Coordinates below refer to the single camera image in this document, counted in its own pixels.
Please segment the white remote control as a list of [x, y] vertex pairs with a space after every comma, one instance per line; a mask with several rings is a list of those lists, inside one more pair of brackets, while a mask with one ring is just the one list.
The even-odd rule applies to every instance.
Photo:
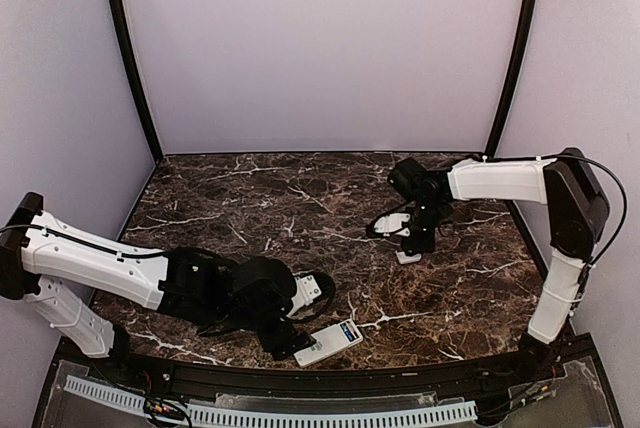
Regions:
[[[359, 328], [352, 319], [347, 319], [345, 321], [350, 322], [355, 327], [355, 330], [361, 334]], [[359, 342], [350, 343], [346, 339], [343, 330], [340, 327], [342, 322], [333, 324], [312, 334], [316, 343], [311, 347], [298, 351], [294, 354], [295, 361], [299, 367], [305, 368], [316, 364], [363, 341], [362, 336], [362, 339]]]

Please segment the red battery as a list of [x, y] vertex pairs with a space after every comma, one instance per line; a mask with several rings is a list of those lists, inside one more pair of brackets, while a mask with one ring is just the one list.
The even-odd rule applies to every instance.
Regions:
[[350, 333], [351, 335], [354, 335], [356, 333], [355, 327], [350, 322], [342, 322], [340, 327], [345, 334]]

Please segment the white battery cover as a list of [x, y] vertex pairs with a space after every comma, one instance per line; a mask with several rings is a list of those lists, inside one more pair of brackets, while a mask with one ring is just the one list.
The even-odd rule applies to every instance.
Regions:
[[413, 263], [418, 263], [421, 261], [422, 255], [421, 254], [414, 254], [414, 255], [409, 255], [407, 253], [405, 253], [404, 251], [397, 251], [396, 252], [396, 257], [398, 260], [398, 263], [401, 265], [408, 265], [408, 264], [413, 264]]

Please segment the blue battery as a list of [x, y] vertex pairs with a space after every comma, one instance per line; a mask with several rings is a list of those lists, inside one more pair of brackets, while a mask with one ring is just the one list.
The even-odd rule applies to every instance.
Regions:
[[342, 330], [346, 339], [350, 343], [356, 343], [362, 339], [362, 335], [357, 330], [353, 330], [352, 328], [349, 328], [347, 326], [343, 326]]

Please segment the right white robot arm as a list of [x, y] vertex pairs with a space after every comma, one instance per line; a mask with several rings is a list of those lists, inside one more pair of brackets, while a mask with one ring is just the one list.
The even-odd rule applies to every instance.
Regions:
[[549, 364], [549, 353], [541, 344], [549, 346], [558, 338], [581, 301], [591, 269], [610, 247], [600, 242], [610, 203], [597, 170], [611, 172], [577, 148], [538, 157], [471, 157], [435, 170], [406, 158], [388, 176], [402, 204], [371, 222], [367, 233], [400, 237], [397, 258], [406, 264], [434, 251], [436, 233], [455, 201], [488, 199], [546, 206], [552, 259], [525, 334], [537, 343], [528, 344], [510, 361], [511, 374], [530, 382]]

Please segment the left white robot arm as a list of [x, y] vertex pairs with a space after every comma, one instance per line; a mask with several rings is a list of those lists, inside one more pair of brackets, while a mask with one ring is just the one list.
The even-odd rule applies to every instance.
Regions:
[[29, 192], [1, 228], [2, 297], [30, 304], [117, 382], [134, 383], [141, 363], [129, 353], [129, 334], [92, 311], [70, 281], [186, 321], [200, 336], [253, 332], [276, 361], [316, 342], [290, 318], [318, 297], [311, 276], [295, 277], [268, 257], [238, 263], [203, 248], [114, 242], [56, 219]]

